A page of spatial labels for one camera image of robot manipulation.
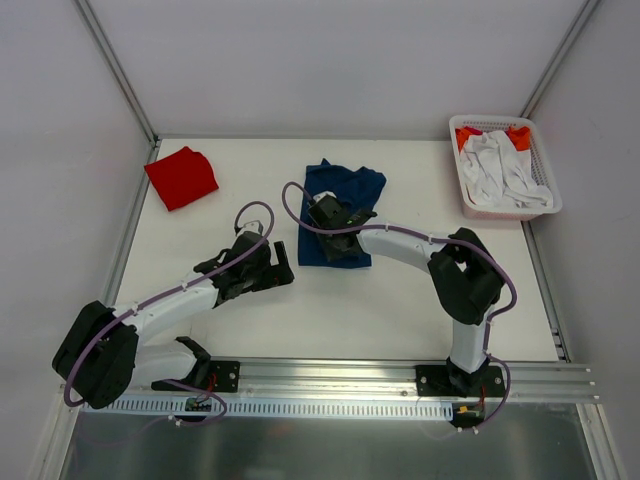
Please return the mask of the blue t shirt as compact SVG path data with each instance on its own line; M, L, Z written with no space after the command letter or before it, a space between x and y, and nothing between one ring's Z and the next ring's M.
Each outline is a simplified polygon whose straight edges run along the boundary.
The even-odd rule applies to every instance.
M386 177L373 169L350 170L323 159L317 165L306 166L304 188L312 196L333 192L350 212L355 212L362 208L372 210L386 183ZM317 235L302 227L298 231L297 257L302 267L359 269L372 266L372 257L368 254L328 261Z

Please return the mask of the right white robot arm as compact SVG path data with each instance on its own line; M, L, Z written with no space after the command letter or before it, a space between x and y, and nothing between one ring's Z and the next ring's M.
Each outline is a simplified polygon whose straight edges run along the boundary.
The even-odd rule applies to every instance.
M475 233L466 228L438 242L422 232L387 224L376 213L352 213L332 193L314 196L307 208L328 261L368 254L386 257L430 275L441 307L453 320L446 377L434 389L460 397L479 394L489 367L489 319L505 284Z

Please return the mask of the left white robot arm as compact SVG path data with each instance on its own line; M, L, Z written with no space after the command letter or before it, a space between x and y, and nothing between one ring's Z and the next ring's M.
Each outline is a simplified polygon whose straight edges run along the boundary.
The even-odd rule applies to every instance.
M143 302L82 307L52 359L53 370L90 407L111 405L130 388L211 392L236 381L223 375L207 350L188 336L166 344L152 339L197 314L243 294L289 285L294 280L284 242L251 231L196 266L182 283Z

